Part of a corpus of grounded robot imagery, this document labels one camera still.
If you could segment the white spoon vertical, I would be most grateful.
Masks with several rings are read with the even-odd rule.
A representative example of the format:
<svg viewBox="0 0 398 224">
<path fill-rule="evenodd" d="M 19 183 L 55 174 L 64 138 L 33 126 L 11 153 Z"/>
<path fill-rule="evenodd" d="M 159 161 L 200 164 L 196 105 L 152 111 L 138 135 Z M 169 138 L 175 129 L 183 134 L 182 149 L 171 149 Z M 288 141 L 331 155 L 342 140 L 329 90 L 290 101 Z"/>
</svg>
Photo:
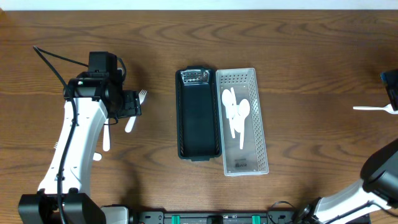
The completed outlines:
<svg viewBox="0 0 398 224">
<path fill-rule="evenodd" d="M 223 105 L 225 107 L 225 110 L 226 110 L 226 117 L 229 120 L 229 127 L 230 127 L 230 131 L 231 131 L 231 137 L 234 139 L 236 137 L 236 135 L 235 135 L 233 118 L 236 115 L 236 106 L 235 106 L 234 101 L 233 101 L 232 93 L 228 89 L 225 89 L 222 92 L 222 103 L 223 103 Z"/>
</svg>

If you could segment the white spoon diagonal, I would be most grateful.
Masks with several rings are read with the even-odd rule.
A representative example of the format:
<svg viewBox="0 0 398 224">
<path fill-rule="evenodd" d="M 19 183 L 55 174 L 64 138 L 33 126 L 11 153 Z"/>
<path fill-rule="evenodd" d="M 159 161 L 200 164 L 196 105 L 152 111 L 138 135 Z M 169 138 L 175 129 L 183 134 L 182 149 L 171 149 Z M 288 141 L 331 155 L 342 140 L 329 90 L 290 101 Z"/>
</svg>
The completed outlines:
<svg viewBox="0 0 398 224">
<path fill-rule="evenodd" d="M 236 115 L 235 115 L 235 117 L 233 118 L 233 121 L 234 121 L 234 129 L 235 129 L 235 131 L 239 132 L 239 115 L 238 115 L 238 108 L 239 108 L 239 105 L 238 105 L 237 102 L 236 102 L 236 94 L 235 94 L 235 91 L 234 91 L 234 88 L 233 88 L 233 87 L 231 87 L 231 93 L 232 93 L 232 96 L 233 96 L 234 104 L 235 104 L 235 106 L 236 106 Z"/>
</svg>

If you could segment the white spoon horizontal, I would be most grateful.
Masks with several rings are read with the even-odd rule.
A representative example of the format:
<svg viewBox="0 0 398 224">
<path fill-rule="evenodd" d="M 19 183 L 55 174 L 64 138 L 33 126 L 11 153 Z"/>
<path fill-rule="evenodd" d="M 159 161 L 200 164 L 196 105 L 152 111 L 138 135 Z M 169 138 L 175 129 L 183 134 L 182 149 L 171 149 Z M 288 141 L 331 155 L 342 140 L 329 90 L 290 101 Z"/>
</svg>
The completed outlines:
<svg viewBox="0 0 398 224">
<path fill-rule="evenodd" d="M 238 115 L 239 115 L 239 148 L 243 150 L 244 146 L 244 130 L 245 130 L 245 119 L 249 115 L 250 112 L 250 104 L 247 99 L 241 100 L 238 108 Z"/>
</svg>

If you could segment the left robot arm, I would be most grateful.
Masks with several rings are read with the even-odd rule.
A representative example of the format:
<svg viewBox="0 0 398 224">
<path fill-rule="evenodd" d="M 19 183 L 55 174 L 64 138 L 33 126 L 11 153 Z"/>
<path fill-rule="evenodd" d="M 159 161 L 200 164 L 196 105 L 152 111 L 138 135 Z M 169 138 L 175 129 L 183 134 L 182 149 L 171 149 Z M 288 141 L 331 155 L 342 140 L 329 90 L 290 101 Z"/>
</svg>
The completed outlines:
<svg viewBox="0 0 398 224">
<path fill-rule="evenodd" d="M 99 207 L 90 199 L 90 175 L 106 120 L 141 115 L 136 91 L 124 90 L 126 67 L 109 52 L 90 52 L 87 71 L 63 82 L 65 114 L 50 167 L 35 194 L 18 204 L 23 223 L 132 223 L 125 205 Z"/>
</svg>

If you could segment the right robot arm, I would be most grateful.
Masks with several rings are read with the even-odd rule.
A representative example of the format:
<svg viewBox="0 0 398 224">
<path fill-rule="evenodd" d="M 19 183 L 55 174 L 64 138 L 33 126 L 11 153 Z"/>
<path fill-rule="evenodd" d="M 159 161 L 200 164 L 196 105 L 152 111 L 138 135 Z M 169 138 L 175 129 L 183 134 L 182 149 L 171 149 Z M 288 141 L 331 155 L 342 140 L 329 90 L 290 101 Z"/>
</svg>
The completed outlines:
<svg viewBox="0 0 398 224">
<path fill-rule="evenodd" d="M 379 210 L 396 218 L 392 208 L 397 208 L 397 140 L 371 155 L 358 181 L 316 199 L 298 212 L 294 223 L 349 223 Z"/>
</svg>

